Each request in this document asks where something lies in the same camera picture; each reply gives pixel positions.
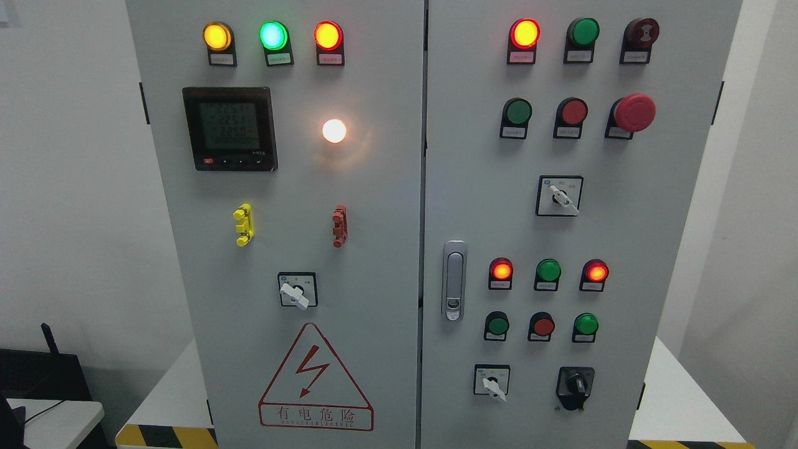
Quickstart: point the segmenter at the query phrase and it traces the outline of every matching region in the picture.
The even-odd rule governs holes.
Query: white switch handle
[[[572,214],[579,215],[579,209],[576,208],[574,201],[571,201],[571,199],[568,197],[568,195],[565,194],[565,192],[563,192],[560,189],[557,189],[553,185],[550,185],[549,189],[551,190],[552,193],[554,193],[554,201],[557,201],[559,205],[563,206],[565,209],[568,209],[568,211],[571,212]]]
[[[505,396],[504,392],[501,391],[501,388],[499,388],[498,382],[483,378],[482,385],[485,387],[485,391],[487,391],[488,394],[497,402],[507,402],[507,396]]]
[[[302,310],[307,310],[307,306],[310,304],[310,301],[302,294],[302,289],[300,288],[291,287],[289,284],[283,284],[280,288],[280,293],[288,295],[291,303]]]

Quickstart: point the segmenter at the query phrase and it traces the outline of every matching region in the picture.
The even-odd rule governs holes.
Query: yellow black hazard stripe
[[[219,449],[216,432],[198,427],[128,424],[117,435],[117,446],[174,447],[175,449]],[[631,439],[626,449],[755,449],[748,443],[702,441],[649,441]]]
[[[202,427],[127,424],[117,435],[117,446],[219,449],[216,432]]]
[[[748,443],[708,443],[706,441],[649,441],[630,439],[626,449],[754,449]]]

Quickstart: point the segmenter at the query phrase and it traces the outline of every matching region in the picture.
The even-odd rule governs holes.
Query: green push button
[[[494,318],[488,324],[488,330],[495,336],[501,336],[507,333],[510,324],[504,318]]]
[[[576,317],[576,321],[574,321],[574,327],[580,334],[589,336],[598,331],[599,321],[596,320],[595,315],[592,313],[583,313],[582,315]]]
[[[538,264],[538,277],[546,282],[558,280],[562,272],[557,260],[546,259]]]
[[[532,107],[524,100],[515,100],[507,107],[507,119],[514,125],[521,125],[532,117]]]
[[[587,47],[599,38],[599,23],[594,18],[578,18],[568,27],[568,40],[575,46]]]

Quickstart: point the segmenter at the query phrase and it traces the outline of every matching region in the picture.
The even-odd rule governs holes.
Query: white table
[[[48,399],[8,399],[11,408],[25,407],[25,419],[57,404]],[[25,425],[30,449],[75,449],[105,415],[98,402],[66,401]]]
[[[128,424],[213,427],[206,398],[200,358],[192,341]],[[634,416],[629,439],[745,442],[659,338],[654,341],[646,373],[646,393]],[[119,444],[117,436],[117,447],[142,446]]]

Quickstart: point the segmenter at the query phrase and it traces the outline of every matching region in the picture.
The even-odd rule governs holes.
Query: red warning triangle
[[[265,427],[372,431],[374,409],[314,323],[305,323],[258,404]]]

